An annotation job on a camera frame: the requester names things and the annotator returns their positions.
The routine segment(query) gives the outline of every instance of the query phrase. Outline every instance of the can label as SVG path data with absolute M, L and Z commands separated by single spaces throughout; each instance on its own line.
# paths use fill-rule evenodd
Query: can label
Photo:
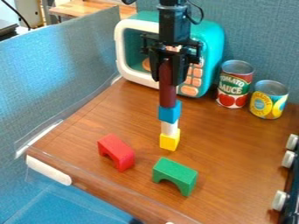
M 269 96 L 256 91 L 250 101 L 250 111 L 255 116 L 264 119 L 276 119 L 282 115 L 287 99 L 288 95 Z
M 239 77 L 226 73 L 220 75 L 219 89 L 228 95 L 246 95 L 249 88 L 250 83 Z
M 230 109 L 244 107 L 253 75 L 222 73 L 218 87 L 217 102 Z

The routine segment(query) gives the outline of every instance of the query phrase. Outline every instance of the red block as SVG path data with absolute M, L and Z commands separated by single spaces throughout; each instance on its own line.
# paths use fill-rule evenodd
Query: red block
M 101 156 L 109 155 L 119 172 L 127 170 L 135 163 L 135 153 L 118 136 L 109 134 L 98 141 Z

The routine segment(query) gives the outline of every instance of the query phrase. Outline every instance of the yellow block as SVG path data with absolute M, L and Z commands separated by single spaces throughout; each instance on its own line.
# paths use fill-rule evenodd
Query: yellow block
M 179 139 L 181 136 L 181 130 L 177 130 L 177 134 L 174 136 L 166 136 L 165 134 L 160 135 L 160 148 L 175 151 L 177 149 L 177 145 L 179 143 Z

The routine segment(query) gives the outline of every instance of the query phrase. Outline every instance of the green block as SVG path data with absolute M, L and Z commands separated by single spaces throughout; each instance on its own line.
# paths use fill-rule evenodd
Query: green block
M 153 168 L 153 181 L 155 183 L 159 183 L 162 179 L 167 179 L 174 183 L 186 197 L 191 194 L 197 178 L 197 171 L 166 157 L 161 157 Z

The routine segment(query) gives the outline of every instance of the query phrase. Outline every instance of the tomato sauce can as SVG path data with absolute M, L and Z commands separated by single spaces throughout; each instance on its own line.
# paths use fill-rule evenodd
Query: tomato sauce can
M 281 117 L 288 97 L 288 88 L 280 82 L 260 80 L 254 86 L 250 112 L 260 118 L 277 119 Z
M 228 60 L 222 64 L 217 103 L 230 109 L 239 109 L 247 103 L 254 68 L 241 60 Z

